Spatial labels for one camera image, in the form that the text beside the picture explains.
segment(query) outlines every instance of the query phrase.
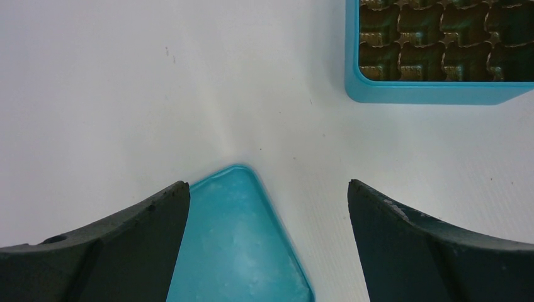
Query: blue container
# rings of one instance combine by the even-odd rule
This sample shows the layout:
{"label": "blue container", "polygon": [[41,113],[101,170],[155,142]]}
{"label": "blue container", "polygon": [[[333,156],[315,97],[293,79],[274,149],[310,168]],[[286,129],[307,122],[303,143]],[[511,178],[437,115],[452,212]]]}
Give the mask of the blue container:
{"label": "blue container", "polygon": [[191,187],[167,301],[314,301],[251,169],[233,165]]}

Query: tabletop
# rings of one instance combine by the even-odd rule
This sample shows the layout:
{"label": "tabletop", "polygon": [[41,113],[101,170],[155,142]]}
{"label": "tabletop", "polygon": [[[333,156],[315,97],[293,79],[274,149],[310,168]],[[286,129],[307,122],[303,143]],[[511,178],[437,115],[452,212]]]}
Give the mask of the tabletop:
{"label": "tabletop", "polygon": [[357,103],[343,0],[8,1],[0,40],[0,246],[235,163],[258,172],[317,301],[368,301],[350,179],[534,243],[534,93]]}

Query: brown plastic mold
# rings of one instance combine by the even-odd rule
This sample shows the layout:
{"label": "brown plastic mold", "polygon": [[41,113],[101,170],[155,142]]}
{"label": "brown plastic mold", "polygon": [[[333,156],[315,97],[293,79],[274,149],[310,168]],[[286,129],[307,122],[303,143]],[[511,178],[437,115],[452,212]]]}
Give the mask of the brown plastic mold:
{"label": "brown plastic mold", "polygon": [[534,0],[360,0],[373,81],[534,81]]}

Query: black plastic part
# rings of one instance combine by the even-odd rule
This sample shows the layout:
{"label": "black plastic part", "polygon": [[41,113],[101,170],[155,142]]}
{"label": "black plastic part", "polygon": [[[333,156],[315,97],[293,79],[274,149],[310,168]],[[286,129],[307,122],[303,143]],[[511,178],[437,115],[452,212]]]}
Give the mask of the black plastic part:
{"label": "black plastic part", "polygon": [[372,302],[534,301],[534,245],[453,226],[360,181],[348,202]]}
{"label": "black plastic part", "polygon": [[0,249],[0,301],[165,301],[189,202],[177,182],[39,245]]}

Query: white table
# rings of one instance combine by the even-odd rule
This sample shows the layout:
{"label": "white table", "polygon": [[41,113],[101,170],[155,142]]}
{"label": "white table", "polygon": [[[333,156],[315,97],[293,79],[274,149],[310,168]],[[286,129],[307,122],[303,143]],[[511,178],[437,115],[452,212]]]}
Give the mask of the white table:
{"label": "white table", "polygon": [[317,301],[366,301],[348,181],[534,242],[534,93],[359,104],[344,0],[4,1],[0,245],[38,243],[177,180],[262,178]]}

